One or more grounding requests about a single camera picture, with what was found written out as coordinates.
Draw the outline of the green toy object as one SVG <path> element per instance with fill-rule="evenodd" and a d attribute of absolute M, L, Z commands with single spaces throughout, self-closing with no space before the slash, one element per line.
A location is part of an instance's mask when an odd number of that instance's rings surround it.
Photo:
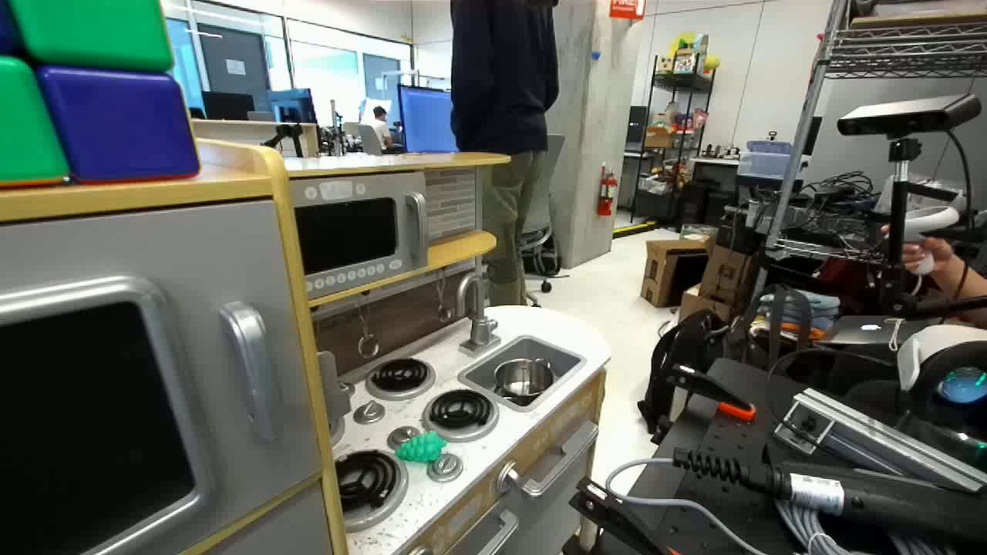
<path fill-rule="evenodd" d="M 419 432 L 408 438 L 394 456 L 404 464 L 436 464 L 443 454 L 448 440 L 438 432 Z"/>

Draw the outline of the grey toy sink basin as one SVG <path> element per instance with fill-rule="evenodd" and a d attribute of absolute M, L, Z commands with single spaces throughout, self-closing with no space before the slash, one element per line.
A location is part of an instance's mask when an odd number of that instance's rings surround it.
<path fill-rule="evenodd" d="M 582 358 L 533 336 L 511 338 L 460 373 L 507 406 L 533 411 Z"/>

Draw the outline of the steel pot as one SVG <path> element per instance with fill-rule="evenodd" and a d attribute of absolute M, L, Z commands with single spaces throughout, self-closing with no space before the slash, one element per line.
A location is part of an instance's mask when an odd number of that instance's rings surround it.
<path fill-rule="evenodd" d="M 494 370 L 494 393 L 526 406 L 555 383 L 543 358 L 508 358 Z"/>

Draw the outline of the black stove burner back right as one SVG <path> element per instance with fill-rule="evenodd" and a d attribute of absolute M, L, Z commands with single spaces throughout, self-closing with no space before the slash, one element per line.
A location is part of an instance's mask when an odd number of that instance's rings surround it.
<path fill-rule="evenodd" d="M 418 397 L 436 383 L 436 370 L 419 358 L 394 358 L 366 375 L 366 393 L 375 397 L 401 400 Z"/>

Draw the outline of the black stove burner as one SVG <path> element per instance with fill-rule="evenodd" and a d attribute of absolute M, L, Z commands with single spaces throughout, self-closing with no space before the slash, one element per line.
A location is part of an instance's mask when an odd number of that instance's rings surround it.
<path fill-rule="evenodd" d="M 436 370 L 419 358 L 394 358 L 366 375 L 366 393 L 375 397 L 401 400 L 418 397 L 436 383 Z"/>
<path fill-rule="evenodd" d="M 423 411 L 423 426 L 448 440 L 478 440 L 496 420 L 496 404 L 476 388 L 440 393 Z"/>
<path fill-rule="evenodd" d="M 408 468 L 385 450 L 355 450 L 335 464 L 343 517 L 348 531 L 385 520 L 408 494 Z"/>

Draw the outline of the black stove burner front right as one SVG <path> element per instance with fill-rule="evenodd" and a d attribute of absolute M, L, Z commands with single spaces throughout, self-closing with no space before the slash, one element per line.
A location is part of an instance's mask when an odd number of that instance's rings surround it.
<path fill-rule="evenodd" d="M 448 440 L 478 440 L 496 420 L 496 404 L 476 388 L 440 393 L 423 411 L 423 426 Z"/>

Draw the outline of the black stove burner front left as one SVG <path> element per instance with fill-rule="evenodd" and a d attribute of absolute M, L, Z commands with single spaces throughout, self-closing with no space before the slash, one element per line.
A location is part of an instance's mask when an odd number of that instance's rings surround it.
<path fill-rule="evenodd" d="M 408 468 L 385 450 L 355 450 L 335 464 L 343 517 L 348 531 L 385 520 L 408 494 Z"/>

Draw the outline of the silver toy faucet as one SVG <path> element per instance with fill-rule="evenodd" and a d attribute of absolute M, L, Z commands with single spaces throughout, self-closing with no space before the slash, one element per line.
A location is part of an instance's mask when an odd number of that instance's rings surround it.
<path fill-rule="evenodd" d="M 496 325 L 487 319 L 484 288 L 481 288 L 478 271 L 470 271 L 460 282 L 456 301 L 460 301 L 464 314 L 470 319 L 470 336 L 466 336 L 464 349 L 484 353 L 484 349 L 496 345 Z"/>

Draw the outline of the red fire extinguisher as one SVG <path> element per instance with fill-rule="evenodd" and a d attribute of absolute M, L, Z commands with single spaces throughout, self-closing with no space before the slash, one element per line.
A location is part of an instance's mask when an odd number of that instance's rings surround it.
<path fill-rule="evenodd" d="M 621 185 L 616 177 L 601 166 L 597 196 L 595 196 L 595 217 L 615 217 L 616 185 Z"/>

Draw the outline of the toy microwave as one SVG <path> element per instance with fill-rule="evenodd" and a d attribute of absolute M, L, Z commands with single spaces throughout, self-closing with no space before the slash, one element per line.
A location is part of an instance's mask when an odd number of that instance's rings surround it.
<path fill-rule="evenodd" d="M 426 264 L 426 177 L 294 179 L 306 289 L 343 293 Z"/>

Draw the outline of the cardboard box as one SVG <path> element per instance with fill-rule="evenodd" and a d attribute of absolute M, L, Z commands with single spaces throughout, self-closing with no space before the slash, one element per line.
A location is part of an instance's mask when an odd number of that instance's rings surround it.
<path fill-rule="evenodd" d="M 678 306 L 682 293 L 702 277 L 706 258 L 702 241 L 649 241 L 641 299 L 656 309 Z"/>

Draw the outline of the orange black clamp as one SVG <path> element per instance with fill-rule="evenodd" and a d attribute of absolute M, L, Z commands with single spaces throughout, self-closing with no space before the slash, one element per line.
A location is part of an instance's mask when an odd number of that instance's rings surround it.
<path fill-rule="evenodd" d="M 686 388 L 691 395 L 713 400 L 718 415 L 727 415 L 738 421 L 752 421 L 758 415 L 756 404 L 743 400 L 741 395 L 727 393 L 722 383 L 717 383 L 706 373 L 698 373 L 694 366 L 677 364 L 668 370 L 668 383 L 677 388 Z"/>

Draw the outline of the toy kitchen play set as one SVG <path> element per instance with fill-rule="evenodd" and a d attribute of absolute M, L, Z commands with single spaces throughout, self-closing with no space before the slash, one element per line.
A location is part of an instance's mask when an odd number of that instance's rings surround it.
<path fill-rule="evenodd" d="M 117 185 L 5 185 L 0 229 L 84 217 L 120 217 L 177 207 L 267 201 L 277 220 L 284 269 L 301 349 L 318 472 L 242 516 L 222 531 L 172 555 L 443 555 L 521 551 L 551 555 L 580 531 L 568 496 L 593 465 L 601 404 L 606 343 L 582 325 L 538 309 L 487 309 L 496 345 L 466 353 L 470 319 L 456 301 L 460 282 L 476 271 L 492 235 L 471 230 L 430 245 L 426 264 L 343 293 L 313 295 L 299 253 L 294 179 L 343 179 L 378 173 L 426 177 L 426 222 L 440 179 L 471 182 L 487 173 L 481 154 L 419 157 L 408 164 L 358 164 L 299 171 L 273 148 L 207 139 L 204 166 L 191 179 Z M 448 440 L 436 464 L 404 464 L 401 505 L 366 531 L 343 517 L 335 464 L 355 450 L 394 450 L 430 432 L 426 404 L 451 388 L 476 388 L 464 370 L 533 336 L 582 358 L 533 411 L 487 395 L 501 420 L 478 440 Z M 366 375 L 394 358 L 419 358 L 436 383 L 418 397 L 375 397 Z"/>

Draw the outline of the standing person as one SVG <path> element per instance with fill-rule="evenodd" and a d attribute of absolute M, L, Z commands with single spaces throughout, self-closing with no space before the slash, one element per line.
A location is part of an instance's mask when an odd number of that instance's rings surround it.
<path fill-rule="evenodd" d="M 494 306 L 525 306 L 521 230 L 557 100 L 551 9 L 555 0 L 451 0 L 456 148 L 508 154 L 481 189 L 481 220 L 496 238 L 484 258 Z"/>

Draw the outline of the grey toy fridge door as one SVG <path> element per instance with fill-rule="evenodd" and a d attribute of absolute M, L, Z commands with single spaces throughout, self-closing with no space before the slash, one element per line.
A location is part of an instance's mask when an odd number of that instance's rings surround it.
<path fill-rule="evenodd" d="M 315 472 L 267 201 L 0 229 L 0 555 L 172 555 Z"/>

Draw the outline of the blue foam block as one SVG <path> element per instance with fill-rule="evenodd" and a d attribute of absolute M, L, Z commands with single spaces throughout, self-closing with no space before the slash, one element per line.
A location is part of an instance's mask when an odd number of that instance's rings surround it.
<path fill-rule="evenodd" d="M 38 80 L 73 182 L 185 179 L 200 171 L 171 73 L 45 65 Z"/>

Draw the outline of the green foam block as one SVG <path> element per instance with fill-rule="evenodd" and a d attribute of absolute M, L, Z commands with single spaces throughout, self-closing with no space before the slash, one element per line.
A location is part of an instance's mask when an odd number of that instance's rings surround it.
<path fill-rule="evenodd" d="M 43 65 L 171 71 L 162 0 L 4 0 L 18 47 Z"/>

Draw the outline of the aluminium rail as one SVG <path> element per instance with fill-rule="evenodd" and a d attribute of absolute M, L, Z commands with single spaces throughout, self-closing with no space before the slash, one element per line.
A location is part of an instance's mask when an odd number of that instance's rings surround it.
<path fill-rule="evenodd" d="M 791 411 L 773 426 L 773 438 L 804 456 L 828 450 L 863 468 L 911 476 L 967 494 L 987 486 L 984 468 L 921 444 L 816 388 L 793 395 Z"/>

